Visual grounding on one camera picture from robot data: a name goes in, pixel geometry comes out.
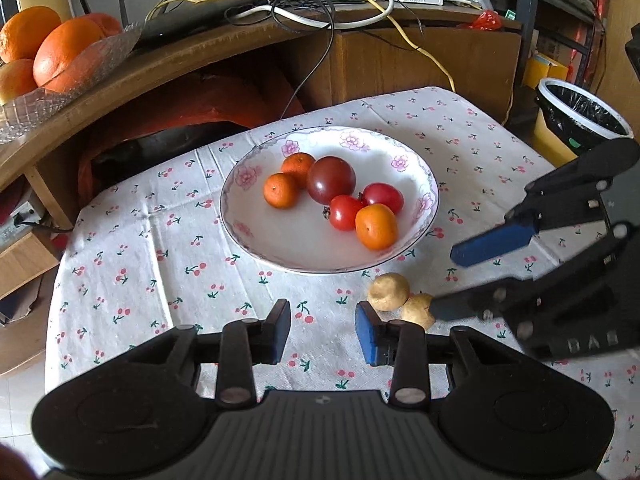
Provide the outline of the large orange front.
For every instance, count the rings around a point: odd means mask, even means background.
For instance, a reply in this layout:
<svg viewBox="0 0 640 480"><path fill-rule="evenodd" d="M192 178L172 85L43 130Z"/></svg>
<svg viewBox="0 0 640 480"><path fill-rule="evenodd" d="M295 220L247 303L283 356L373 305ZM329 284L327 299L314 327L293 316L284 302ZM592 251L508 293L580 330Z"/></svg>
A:
<svg viewBox="0 0 640 480"><path fill-rule="evenodd" d="M38 87L64 93L76 89L88 77L89 62L73 67L73 62L104 35L97 24L86 18L72 18L49 36L37 51L32 74Z"/></svg>

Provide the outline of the large orange top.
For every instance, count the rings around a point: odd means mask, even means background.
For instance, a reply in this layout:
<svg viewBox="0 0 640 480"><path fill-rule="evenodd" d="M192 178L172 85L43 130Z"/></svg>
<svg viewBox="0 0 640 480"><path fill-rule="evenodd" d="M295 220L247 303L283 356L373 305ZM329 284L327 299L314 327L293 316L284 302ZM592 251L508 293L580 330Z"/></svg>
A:
<svg viewBox="0 0 640 480"><path fill-rule="evenodd" d="M33 60L43 40L61 24L60 16L48 6L31 6L18 12L1 29L2 61Z"/></svg>

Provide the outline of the small red tomato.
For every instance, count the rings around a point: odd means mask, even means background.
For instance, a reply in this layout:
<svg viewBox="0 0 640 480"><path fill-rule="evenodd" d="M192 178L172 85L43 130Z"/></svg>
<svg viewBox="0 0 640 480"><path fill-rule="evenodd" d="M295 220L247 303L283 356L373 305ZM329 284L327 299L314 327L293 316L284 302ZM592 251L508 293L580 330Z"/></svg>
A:
<svg viewBox="0 0 640 480"><path fill-rule="evenodd" d="M361 200L349 195L335 196L329 204L330 225L339 231L349 232L355 229L356 215L364 207Z"/></svg>

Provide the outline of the oval red tomato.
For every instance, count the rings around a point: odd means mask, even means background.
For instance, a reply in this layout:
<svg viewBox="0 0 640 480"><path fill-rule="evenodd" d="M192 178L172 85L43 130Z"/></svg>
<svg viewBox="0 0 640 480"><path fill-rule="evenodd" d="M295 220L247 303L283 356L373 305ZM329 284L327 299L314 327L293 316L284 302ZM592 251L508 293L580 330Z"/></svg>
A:
<svg viewBox="0 0 640 480"><path fill-rule="evenodd" d="M366 205L385 205L394 214L399 214L405 205L402 193L393 185L384 182L374 182L367 185L360 193L360 200Z"/></svg>

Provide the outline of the cherry print tablecloth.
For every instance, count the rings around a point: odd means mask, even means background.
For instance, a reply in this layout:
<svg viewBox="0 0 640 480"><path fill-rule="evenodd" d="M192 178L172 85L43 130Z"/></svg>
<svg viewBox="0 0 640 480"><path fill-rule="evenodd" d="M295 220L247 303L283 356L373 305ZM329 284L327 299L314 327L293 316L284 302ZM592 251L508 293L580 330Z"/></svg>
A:
<svg viewBox="0 0 640 480"><path fill-rule="evenodd" d="M406 146L386 170L405 177L416 156L433 170L440 204L427 234L382 266L335 276L286 272L228 237L224 178L254 146L306 127L365 128ZM52 390L171 327L204 333L292 304L288 357L258 368L259 389L385 389L386 368L363 361L356 303L379 275L405 275L415 292L440 294L515 275L533 278L604 233L600 222L545 232L525 248L469 269L450 248L490 228L550 166L461 96L435 87L363 98L232 136L145 170L81 211L55 279L44 386Z"/></svg>

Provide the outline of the curved wooden tv cabinet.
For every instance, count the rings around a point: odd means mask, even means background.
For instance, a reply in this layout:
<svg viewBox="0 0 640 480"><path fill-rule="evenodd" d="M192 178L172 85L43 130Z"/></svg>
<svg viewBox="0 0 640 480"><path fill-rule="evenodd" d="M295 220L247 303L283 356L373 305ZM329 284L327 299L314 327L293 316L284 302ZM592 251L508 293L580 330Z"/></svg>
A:
<svg viewBox="0 0 640 480"><path fill-rule="evenodd" d="M78 162L88 125L137 96L212 65L253 74L282 70L303 113L354 99L426 86L450 88L490 117L508 112L521 51L521 27L460 28L469 9L398 10L370 32L294 34L273 23L224 25L131 55L111 75L35 131L2 146L1 182L26 179L62 228L78 200Z"/></svg>

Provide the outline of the tan kiwi fruit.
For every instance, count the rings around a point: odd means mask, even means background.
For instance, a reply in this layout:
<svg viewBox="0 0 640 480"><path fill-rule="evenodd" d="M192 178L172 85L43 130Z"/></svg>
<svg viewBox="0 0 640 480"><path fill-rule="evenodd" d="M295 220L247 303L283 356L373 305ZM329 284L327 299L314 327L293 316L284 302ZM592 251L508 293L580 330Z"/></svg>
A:
<svg viewBox="0 0 640 480"><path fill-rule="evenodd" d="M409 295L409 282L399 273L379 275L368 288L369 304L380 312L397 310L406 303Z"/></svg>

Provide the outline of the red basin under cabinet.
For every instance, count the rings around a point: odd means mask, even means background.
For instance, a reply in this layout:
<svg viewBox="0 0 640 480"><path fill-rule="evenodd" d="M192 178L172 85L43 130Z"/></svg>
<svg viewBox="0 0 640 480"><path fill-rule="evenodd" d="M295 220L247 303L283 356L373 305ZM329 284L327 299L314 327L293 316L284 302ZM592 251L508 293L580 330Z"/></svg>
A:
<svg viewBox="0 0 640 480"><path fill-rule="evenodd" d="M253 129L303 111L282 70L253 74L247 67L232 70L223 65L194 70L137 96L81 131L85 147L78 162L79 203L86 206L102 190L98 158L127 142L216 122Z"/></svg>

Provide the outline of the red plastic bag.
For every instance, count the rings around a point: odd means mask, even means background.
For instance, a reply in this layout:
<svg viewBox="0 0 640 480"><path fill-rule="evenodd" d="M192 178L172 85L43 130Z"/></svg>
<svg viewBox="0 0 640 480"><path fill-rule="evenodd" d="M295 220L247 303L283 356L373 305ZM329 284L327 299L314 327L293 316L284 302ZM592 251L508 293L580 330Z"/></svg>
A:
<svg viewBox="0 0 640 480"><path fill-rule="evenodd" d="M485 10L471 23L460 24L459 27L465 29L484 30L484 32L496 32L503 28L503 22L501 16L497 12L493 10Z"/></svg>

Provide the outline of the glass fruit dish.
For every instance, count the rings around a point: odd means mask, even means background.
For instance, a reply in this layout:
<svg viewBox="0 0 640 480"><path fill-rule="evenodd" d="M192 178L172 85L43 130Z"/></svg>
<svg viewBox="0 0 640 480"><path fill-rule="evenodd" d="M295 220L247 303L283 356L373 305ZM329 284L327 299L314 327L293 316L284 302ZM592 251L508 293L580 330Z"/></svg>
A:
<svg viewBox="0 0 640 480"><path fill-rule="evenodd" d="M1 144L27 136L116 70L138 42L142 23L95 42L62 73L31 92L1 105Z"/></svg>

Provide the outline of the large orange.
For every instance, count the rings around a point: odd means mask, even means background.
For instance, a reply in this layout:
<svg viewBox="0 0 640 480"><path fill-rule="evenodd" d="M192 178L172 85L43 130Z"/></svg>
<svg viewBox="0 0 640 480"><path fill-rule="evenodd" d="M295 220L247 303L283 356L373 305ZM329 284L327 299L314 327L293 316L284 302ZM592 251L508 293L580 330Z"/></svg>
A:
<svg viewBox="0 0 640 480"><path fill-rule="evenodd" d="M97 24L86 18L72 18L49 36L37 51L32 74L38 87L64 93L76 89L88 77L89 62L73 67L73 62L104 35Z"/></svg>
<svg viewBox="0 0 640 480"><path fill-rule="evenodd" d="M18 12L1 29L2 61L33 60L43 40L61 24L60 16L48 6L31 6Z"/></svg>

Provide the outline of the yellow apple in dish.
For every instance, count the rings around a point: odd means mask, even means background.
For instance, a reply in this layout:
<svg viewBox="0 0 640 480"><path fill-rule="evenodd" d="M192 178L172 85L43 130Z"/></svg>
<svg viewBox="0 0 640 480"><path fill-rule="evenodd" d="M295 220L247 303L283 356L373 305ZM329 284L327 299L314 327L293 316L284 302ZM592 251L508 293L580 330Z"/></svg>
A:
<svg viewBox="0 0 640 480"><path fill-rule="evenodd" d="M38 88L29 58L19 58L0 68L0 104L4 105Z"/></svg>

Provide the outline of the dark red large tomato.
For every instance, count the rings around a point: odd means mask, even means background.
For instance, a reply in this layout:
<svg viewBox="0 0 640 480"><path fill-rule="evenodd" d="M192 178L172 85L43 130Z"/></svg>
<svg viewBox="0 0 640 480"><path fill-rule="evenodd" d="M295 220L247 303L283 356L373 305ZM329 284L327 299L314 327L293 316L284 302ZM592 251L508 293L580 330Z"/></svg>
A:
<svg viewBox="0 0 640 480"><path fill-rule="evenodd" d="M335 196L352 195L355 188L354 168L339 157L319 158L308 172L307 192L319 204L329 205Z"/></svg>

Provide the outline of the white floral ceramic bowl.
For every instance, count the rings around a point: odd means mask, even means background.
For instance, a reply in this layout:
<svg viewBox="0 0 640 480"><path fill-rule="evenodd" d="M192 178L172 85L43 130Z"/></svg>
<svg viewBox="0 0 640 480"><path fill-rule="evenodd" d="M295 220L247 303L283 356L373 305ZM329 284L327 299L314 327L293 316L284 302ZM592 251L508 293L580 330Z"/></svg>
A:
<svg viewBox="0 0 640 480"><path fill-rule="evenodd" d="M290 131L251 148L220 196L222 224L250 255L307 274L399 256L432 226L435 175L408 145L352 127Z"/></svg>

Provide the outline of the green-brown kiwi fruit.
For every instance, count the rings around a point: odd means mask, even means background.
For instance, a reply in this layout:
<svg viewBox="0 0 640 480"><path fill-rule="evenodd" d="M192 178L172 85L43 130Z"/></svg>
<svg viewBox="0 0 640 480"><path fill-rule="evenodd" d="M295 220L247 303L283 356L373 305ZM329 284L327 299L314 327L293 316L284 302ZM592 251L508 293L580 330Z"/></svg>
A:
<svg viewBox="0 0 640 480"><path fill-rule="evenodd" d="M436 322L431 314L433 297L429 294L416 294L407 299L400 308L400 318L405 322L420 325L424 330L429 330Z"/></svg>

